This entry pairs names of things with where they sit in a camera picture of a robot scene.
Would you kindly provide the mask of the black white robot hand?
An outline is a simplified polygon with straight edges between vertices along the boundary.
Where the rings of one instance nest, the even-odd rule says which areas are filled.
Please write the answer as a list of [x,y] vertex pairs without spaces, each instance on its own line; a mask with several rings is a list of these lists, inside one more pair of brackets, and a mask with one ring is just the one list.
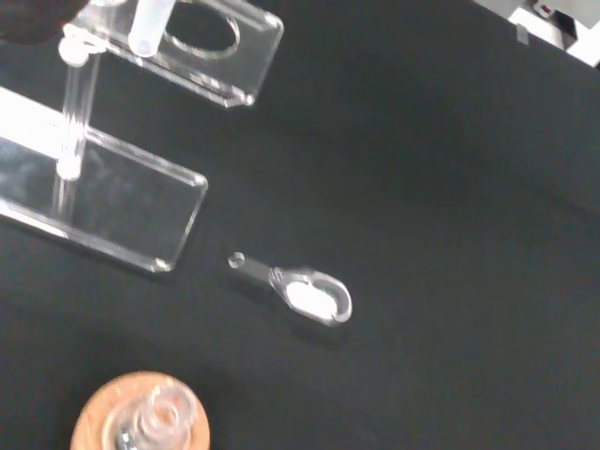
[[88,4],[87,0],[1,0],[1,42],[46,42]]

